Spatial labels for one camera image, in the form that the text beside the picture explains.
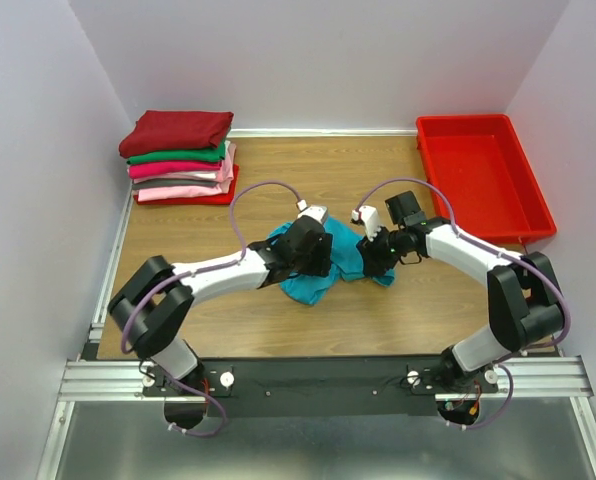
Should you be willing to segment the teal t shirt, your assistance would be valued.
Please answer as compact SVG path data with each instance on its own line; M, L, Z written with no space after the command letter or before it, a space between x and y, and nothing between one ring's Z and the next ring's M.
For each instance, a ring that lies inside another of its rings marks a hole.
M280 289L289 298L305 305L316 305L339 280L352 282L366 278L357 249L362 236L333 217L327 219L324 228L333 237L329 273L325 277L296 275L280 283Z

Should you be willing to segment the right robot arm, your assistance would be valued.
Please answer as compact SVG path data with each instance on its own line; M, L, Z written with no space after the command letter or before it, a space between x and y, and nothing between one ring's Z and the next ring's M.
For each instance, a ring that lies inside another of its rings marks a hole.
M374 207L360 205L351 213L352 223L365 231L357 244L365 275L381 276L414 253L460 270L487 293L487 324L445 349L425 380L456 388L484 367L527 347L541 348L547 337L565 330L562 294L545 255L521 255L468 234L451 219L427 218L410 191L385 204L393 230Z

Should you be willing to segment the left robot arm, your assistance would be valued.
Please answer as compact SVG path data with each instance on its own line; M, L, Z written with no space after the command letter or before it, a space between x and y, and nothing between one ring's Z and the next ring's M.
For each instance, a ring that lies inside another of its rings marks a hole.
M249 244L243 253L198 263L148 258L107 306L122 333L121 348L152 360L176 381L201 387L203 364L178 331L194 306L229 293L279 284L292 275L325 277L333 236L302 216L289 228Z

